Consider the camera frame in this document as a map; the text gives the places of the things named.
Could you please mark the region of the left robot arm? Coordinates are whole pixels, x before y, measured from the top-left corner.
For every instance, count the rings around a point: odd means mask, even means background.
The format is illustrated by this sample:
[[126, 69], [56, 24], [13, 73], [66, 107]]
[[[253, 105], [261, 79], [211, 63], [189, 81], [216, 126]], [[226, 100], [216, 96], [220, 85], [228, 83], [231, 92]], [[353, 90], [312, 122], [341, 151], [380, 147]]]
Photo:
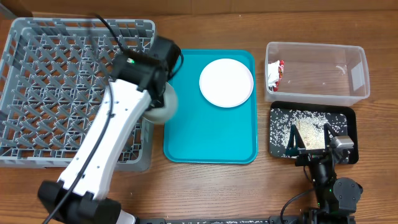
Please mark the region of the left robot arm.
[[144, 118], [162, 124], [176, 113], [178, 98], [169, 80], [182, 63], [180, 47], [161, 36], [146, 54], [123, 50], [114, 58], [99, 111], [77, 154], [57, 181], [39, 187], [49, 213], [45, 223], [138, 223], [108, 198], [111, 179], [136, 123]]

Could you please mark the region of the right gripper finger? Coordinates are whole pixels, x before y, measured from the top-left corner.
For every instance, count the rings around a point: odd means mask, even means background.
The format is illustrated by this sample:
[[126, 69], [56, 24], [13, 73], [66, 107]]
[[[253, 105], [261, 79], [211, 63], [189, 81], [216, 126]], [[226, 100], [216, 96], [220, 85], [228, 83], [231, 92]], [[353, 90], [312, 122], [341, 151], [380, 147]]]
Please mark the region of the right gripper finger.
[[339, 134], [336, 133], [336, 131], [330, 126], [329, 123], [325, 123], [324, 126], [324, 141], [325, 141], [325, 148], [336, 148], [336, 144], [332, 143], [331, 140], [334, 137], [339, 136]]
[[296, 127], [296, 125], [291, 125], [290, 135], [286, 151], [299, 151], [306, 150], [305, 144], [301, 138], [301, 135]]

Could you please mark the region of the large white plate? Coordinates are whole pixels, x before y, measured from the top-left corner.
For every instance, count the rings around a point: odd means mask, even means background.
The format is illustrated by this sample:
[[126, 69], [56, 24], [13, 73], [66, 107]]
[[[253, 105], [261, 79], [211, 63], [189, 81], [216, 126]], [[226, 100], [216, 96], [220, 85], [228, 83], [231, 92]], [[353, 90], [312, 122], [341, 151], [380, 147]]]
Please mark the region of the large white plate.
[[201, 72], [199, 87], [204, 98], [221, 108], [243, 104], [252, 94], [254, 79], [242, 62], [221, 58], [210, 62]]

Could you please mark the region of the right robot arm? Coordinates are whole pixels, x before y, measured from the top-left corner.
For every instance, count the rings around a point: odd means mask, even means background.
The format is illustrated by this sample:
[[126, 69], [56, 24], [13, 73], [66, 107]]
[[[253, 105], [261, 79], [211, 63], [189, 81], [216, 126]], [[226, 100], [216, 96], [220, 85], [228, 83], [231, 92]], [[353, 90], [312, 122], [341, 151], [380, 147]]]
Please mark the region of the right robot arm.
[[[295, 156], [297, 167], [309, 168], [313, 187], [290, 199], [280, 211], [282, 223], [355, 223], [353, 214], [363, 193], [360, 184], [350, 178], [338, 178], [335, 172], [337, 163], [348, 158], [354, 149], [354, 142], [349, 136], [339, 135], [328, 124], [324, 124], [324, 149], [308, 150], [295, 125], [290, 128], [286, 154]], [[284, 218], [287, 206], [295, 200], [315, 193], [318, 207], [308, 208], [292, 221]]]

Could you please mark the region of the red snack wrapper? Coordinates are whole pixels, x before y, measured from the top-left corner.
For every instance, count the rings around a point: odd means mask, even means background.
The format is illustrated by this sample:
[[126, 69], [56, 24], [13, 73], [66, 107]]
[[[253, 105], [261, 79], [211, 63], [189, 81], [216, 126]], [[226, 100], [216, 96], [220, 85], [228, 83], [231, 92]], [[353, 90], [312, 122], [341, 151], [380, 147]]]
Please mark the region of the red snack wrapper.
[[284, 61], [278, 60], [267, 65], [268, 87], [271, 91], [279, 89], [280, 81], [284, 74]]

